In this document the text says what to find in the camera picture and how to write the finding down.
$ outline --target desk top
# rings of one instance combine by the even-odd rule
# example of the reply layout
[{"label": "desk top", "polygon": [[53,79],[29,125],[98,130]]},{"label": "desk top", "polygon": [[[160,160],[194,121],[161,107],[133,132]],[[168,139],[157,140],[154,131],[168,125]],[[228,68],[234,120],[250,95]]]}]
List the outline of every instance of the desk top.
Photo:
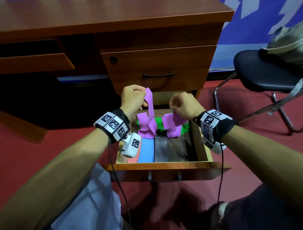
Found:
[{"label": "desk top", "polygon": [[0,43],[230,21],[219,0],[0,0]]}]

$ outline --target purple ribbon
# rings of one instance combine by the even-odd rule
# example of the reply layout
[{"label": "purple ribbon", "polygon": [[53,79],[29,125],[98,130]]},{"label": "purple ribbon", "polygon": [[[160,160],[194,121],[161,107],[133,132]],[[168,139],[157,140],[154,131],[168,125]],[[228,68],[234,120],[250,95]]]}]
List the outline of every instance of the purple ribbon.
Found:
[{"label": "purple ribbon", "polygon": [[148,104],[148,116],[146,112],[137,114],[140,126],[138,134],[143,138],[153,139],[156,135],[157,123],[155,120],[152,92],[149,88],[147,88],[145,92],[146,95],[144,99],[147,101]]},{"label": "purple ribbon", "polygon": [[167,129],[167,138],[179,137],[181,135],[182,125],[188,122],[177,113],[164,114],[162,117],[163,127]]}]

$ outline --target hand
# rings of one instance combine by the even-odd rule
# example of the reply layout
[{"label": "hand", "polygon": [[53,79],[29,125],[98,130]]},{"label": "hand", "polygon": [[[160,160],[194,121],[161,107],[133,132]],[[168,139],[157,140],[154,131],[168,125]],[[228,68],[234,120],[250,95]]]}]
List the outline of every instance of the hand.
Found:
[{"label": "hand", "polygon": [[146,88],[138,85],[126,86],[121,94],[121,107],[125,115],[130,119],[134,112],[142,110],[142,106],[147,107],[144,101]]},{"label": "hand", "polygon": [[175,93],[169,102],[169,107],[173,110],[173,113],[177,113],[187,120],[192,120],[205,111],[194,96],[186,92]]}]

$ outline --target person's left hand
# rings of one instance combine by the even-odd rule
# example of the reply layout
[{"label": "person's left hand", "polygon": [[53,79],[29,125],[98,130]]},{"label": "person's left hand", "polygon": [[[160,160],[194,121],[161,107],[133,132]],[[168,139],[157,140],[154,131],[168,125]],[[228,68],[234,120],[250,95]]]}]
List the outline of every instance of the person's left hand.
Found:
[{"label": "person's left hand", "polygon": [[142,106],[147,107],[144,101],[146,88],[138,85],[126,86],[121,94],[121,107],[125,115],[130,119],[134,112],[142,110]]}]

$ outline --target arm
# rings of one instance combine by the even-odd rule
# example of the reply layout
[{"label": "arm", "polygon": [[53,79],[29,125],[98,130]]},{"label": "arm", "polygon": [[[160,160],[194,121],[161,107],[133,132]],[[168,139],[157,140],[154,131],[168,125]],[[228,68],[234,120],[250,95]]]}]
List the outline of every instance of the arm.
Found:
[{"label": "arm", "polygon": [[[142,105],[147,106],[144,96],[144,87],[124,88],[121,109],[128,118]],[[0,229],[45,228],[79,191],[107,144],[108,136],[95,129],[61,152],[5,205],[0,214]]]},{"label": "arm", "polygon": [[[170,108],[185,119],[205,111],[188,93],[175,94]],[[277,195],[303,207],[303,154],[239,126],[234,126],[221,140]]]}]

